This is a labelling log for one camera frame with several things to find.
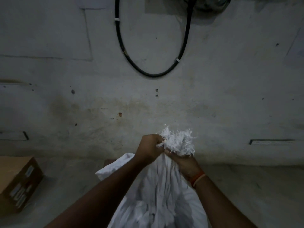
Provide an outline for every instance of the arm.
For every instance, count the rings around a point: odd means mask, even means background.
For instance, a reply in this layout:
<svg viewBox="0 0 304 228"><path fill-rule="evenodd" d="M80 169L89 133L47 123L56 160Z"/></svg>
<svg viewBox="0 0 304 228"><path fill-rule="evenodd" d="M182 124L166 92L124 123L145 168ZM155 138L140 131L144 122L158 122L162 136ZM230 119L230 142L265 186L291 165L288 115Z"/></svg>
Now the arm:
<svg viewBox="0 0 304 228"><path fill-rule="evenodd" d="M202 171L193 156L180 157L168 150L165 150L165 154L179 165L181 173L187 180ZM195 189L213 228L256 228L229 201L208 176L199 179L195 185Z"/></svg>
<svg viewBox="0 0 304 228"><path fill-rule="evenodd" d="M135 156L128 163L78 199L46 228L107 227L136 176L164 151L163 147L156 147L162 141L158 134L143 136Z"/></svg>

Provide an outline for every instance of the hand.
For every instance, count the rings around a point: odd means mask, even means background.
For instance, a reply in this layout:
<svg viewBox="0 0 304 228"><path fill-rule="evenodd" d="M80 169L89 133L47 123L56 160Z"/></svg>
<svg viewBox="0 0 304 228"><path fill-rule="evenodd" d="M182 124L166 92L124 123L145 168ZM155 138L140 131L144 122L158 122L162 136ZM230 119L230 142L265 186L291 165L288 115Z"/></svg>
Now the hand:
<svg viewBox="0 0 304 228"><path fill-rule="evenodd" d="M164 147L156 147L157 144L162 143L164 138L159 134L144 135L141 138L134 159L140 164L149 165L157 159Z"/></svg>
<svg viewBox="0 0 304 228"><path fill-rule="evenodd" d="M191 156L181 157L167 149L165 150L165 154L178 164L179 170L186 180L190 180L192 177L196 176L200 171L202 171L200 165L193 157L193 154Z"/></svg>

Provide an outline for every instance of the white bag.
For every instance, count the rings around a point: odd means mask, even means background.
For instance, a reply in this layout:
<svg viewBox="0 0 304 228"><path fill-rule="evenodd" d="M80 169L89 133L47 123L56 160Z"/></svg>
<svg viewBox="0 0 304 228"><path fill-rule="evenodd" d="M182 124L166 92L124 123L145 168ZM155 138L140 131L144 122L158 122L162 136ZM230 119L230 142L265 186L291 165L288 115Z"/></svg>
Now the white bag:
<svg viewBox="0 0 304 228"><path fill-rule="evenodd" d="M124 154L97 176L105 179L133 156ZM196 192L181 177L178 166L161 154L137 176L108 225L121 227L208 228L208 222Z"/></svg>

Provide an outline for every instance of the wristband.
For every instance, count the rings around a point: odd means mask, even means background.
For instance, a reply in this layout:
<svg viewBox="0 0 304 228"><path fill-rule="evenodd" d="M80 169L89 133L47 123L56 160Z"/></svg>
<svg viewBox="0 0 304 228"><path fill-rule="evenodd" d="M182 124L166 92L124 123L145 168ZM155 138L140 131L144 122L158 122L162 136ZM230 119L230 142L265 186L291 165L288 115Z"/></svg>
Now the wristband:
<svg viewBox="0 0 304 228"><path fill-rule="evenodd" d="M192 178L189 180L189 182L190 182L192 188L194 188L195 185L196 185L196 183L197 183L202 177L204 177L204 176L206 176L205 172L200 171L197 175L195 175L194 177L192 177Z"/></svg>

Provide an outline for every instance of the shredded white fiber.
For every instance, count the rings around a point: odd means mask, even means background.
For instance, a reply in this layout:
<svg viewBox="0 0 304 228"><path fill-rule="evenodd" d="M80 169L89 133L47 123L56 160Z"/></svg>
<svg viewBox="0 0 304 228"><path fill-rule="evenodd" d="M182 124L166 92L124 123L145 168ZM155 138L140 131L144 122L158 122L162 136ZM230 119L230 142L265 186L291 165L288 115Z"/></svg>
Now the shredded white fiber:
<svg viewBox="0 0 304 228"><path fill-rule="evenodd" d="M163 129L161 136L165 138L165 141L160 145L164 145L164 148L175 152L179 156L190 155L195 153L194 145L192 144L193 137L191 136L192 130L187 129L185 131L170 131L169 126Z"/></svg>

